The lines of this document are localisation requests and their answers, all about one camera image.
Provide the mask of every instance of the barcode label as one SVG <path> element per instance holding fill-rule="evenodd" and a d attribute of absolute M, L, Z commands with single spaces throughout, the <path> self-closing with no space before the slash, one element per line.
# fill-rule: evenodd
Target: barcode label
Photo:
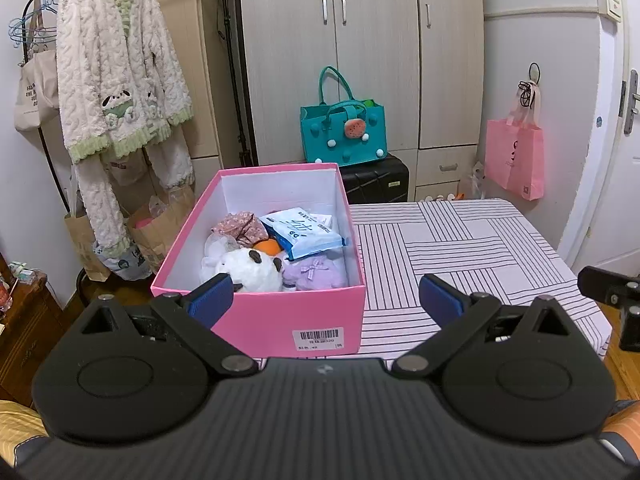
<path fill-rule="evenodd" d="M 339 350 L 344 348 L 344 328 L 293 330 L 298 350 Z"/>

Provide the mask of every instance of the brown paper bag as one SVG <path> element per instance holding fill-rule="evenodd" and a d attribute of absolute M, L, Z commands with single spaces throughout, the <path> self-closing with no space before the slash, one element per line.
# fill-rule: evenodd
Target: brown paper bag
<path fill-rule="evenodd" d="M 190 186 L 173 190 L 170 192 L 170 197 L 164 195 L 160 200 L 165 204 L 168 203 L 169 207 L 149 224 L 136 228 L 138 222 L 151 218 L 148 204 L 143 205 L 127 220 L 131 237 L 138 244 L 140 252 L 156 274 L 196 201 Z"/>
<path fill-rule="evenodd" d="M 85 215 L 75 218 L 67 215 L 65 216 L 65 224 L 86 275 L 94 282 L 105 282 L 111 271 L 102 264 L 94 253 L 95 235 L 89 223 L 89 217 Z"/>

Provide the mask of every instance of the orange ball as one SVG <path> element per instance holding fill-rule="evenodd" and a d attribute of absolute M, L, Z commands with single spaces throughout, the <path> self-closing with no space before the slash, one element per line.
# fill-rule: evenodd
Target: orange ball
<path fill-rule="evenodd" d="M 282 252 L 282 248 L 278 245 L 276 240 L 269 238 L 263 242 L 258 242 L 254 245 L 254 249 L 257 251 L 262 251 L 269 256 L 278 256 Z"/>

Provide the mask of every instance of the teal handbag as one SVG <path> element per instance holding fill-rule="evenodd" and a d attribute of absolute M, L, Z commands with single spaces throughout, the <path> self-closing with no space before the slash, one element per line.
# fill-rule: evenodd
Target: teal handbag
<path fill-rule="evenodd" d="M 335 73 L 349 99 L 335 105 L 324 102 L 322 83 L 326 72 Z M 307 162 L 336 162 L 350 166 L 386 157 L 385 108 L 373 99 L 358 101 L 334 67 L 320 73 L 320 104 L 300 108 L 300 133 Z"/>

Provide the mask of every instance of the striped tablecloth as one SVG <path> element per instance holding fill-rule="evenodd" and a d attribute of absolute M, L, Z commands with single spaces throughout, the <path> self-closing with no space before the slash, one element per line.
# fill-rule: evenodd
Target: striped tablecloth
<path fill-rule="evenodd" d="M 439 327 L 420 307 L 418 281 L 437 274 L 505 304 L 553 295 L 600 356 L 611 326 L 575 275 L 511 203 L 501 199 L 351 206 L 367 280 L 358 356 L 391 361 Z"/>

